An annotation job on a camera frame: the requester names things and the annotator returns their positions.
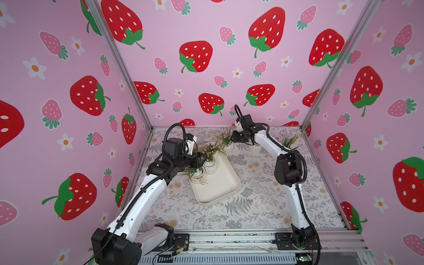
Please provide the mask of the orange pink flower potted plant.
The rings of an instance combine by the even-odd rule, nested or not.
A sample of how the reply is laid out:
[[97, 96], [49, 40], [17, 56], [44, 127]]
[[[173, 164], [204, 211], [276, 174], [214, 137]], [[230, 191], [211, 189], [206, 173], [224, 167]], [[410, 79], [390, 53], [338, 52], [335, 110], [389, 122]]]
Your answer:
[[223, 153], [223, 145], [218, 142], [209, 142], [202, 145], [202, 151], [205, 155], [205, 162], [203, 168], [205, 174], [210, 176], [217, 172], [218, 163], [216, 162], [216, 156], [218, 153]]

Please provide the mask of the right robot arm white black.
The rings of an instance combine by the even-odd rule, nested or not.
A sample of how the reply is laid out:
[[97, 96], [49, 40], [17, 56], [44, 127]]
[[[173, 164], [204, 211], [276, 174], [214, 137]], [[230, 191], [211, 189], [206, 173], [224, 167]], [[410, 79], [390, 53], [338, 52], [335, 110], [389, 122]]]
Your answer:
[[281, 145], [269, 135], [268, 130], [258, 125], [243, 131], [233, 131], [232, 142], [258, 144], [276, 159], [274, 176], [276, 181], [286, 190], [290, 205], [292, 235], [289, 242], [293, 247], [321, 251], [319, 234], [308, 217], [303, 201], [301, 185], [307, 178], [307, 167], [303, 156]]

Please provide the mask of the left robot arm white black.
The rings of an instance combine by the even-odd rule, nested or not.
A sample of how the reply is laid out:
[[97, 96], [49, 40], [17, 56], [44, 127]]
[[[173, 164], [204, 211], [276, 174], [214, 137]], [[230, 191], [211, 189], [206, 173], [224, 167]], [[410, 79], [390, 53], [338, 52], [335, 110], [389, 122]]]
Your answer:
[[160, 155], [146, 171], [146, 183], [124, 210], [106, 229], [98, 228], [91, 237], [93, 256], [87, 264], [98, 265], [137, 265], [141, 258], [153, 251], [168, 251], [173, 248], [184, 249], [174, 237], [174, 229], [164, 223], [156, 224], [153, 229], [142, 233], [136, 241], [142, 221], [158, 196], [165, 190], [179, 172], [198, 169], [203, 166], [205, 156], [201, 152], [183, 157]]

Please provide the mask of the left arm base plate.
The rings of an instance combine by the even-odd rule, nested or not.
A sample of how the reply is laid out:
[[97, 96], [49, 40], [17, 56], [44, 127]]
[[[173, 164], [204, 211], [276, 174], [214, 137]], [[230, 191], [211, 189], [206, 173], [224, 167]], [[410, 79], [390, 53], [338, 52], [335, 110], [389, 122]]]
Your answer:
[[153, 249], [153, 252], [165, 251], [170, 248], [169, 251], [187, 251], [189, 247], [190, 234], [188, 233], [176, 233], [161, 245]]

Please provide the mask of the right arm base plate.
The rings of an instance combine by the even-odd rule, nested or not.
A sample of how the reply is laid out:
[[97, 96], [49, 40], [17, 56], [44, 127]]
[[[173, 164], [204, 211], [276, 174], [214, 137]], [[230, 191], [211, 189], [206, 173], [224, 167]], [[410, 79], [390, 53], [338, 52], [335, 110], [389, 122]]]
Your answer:
[[272, 244], [277, 245], [278, 250], [321, 250], [319, 239], [316, 235], [303, 236], [295, 233], [275, 233]]

